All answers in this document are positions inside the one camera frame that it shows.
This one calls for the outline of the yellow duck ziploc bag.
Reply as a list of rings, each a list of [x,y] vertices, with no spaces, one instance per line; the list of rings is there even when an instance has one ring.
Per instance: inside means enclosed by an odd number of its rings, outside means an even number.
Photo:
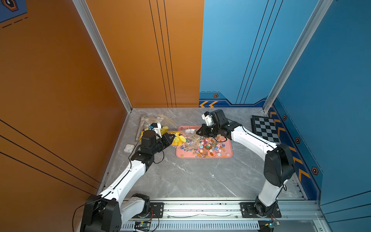
[[[141,133],[141,136],[140,136],[140,139],[139,139],[139,140],[142,139],[143,132],[144,132],[145,130],[147,130],[147,129],[150,127],[150,125],[151,125],[152,123],[159,123],[159,120],[158,120],[157,118],[146,117],[146,121],[145,121],[145,123],[144,123],[144,128],[143,128],[143,131],[142,131],[142,133]]]
[[[157,120],[161,124],[161,135],[168,131],[174,131],[175,129],[177,129],[177,124],[170,117],[164,114],[158,114]]]
[[[201,144],[201,136],[196,134],[197,129],[181,128],[179,131],[173,131],[171,134],[175,135],[172,142],[173,147],[179,149],[196,149]]]

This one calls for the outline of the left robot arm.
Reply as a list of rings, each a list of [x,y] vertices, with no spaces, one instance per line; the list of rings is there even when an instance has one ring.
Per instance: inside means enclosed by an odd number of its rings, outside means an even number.
[[[155,155],[170,147],[176,136],[160,134],[155,130],[144,131],[141,143],[129,157],[124,172],[104,191],[91,195],[82,205],[81,232],[118,232],[135,216],[150,214],[150,197],[136,193],[125,202],[124,199],[134,184],[155,162]]]

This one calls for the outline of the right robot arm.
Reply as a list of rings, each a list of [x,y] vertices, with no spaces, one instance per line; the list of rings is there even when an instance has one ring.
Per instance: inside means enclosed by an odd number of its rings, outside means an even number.
[[[294,160],[289,146],[276,144],[248,131],[242,124],[226,118],[223,110],[202,114],[205,121],[196,134],[216,138],[223,136],[252,150],[264,161],[265,182],[256,197],[253,212],[258,217],[271,216],[278,205],[277,197],[295,173]]]

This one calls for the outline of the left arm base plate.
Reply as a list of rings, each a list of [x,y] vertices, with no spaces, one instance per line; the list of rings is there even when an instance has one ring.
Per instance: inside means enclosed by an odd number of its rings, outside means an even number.
[[[145,214],[136,215],[134,218],[152,218],[152,214],[155,214],[159,218],[163,218],[164,203],[163,202],[151,202],[149,212]]]

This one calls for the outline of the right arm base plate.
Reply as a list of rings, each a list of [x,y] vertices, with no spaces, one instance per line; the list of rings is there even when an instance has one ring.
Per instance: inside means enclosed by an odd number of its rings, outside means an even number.
[[[241,202],[240,210],[243,218],[281,218],[282,214],[278,202],[272,206],[265,206],[262,203]]]

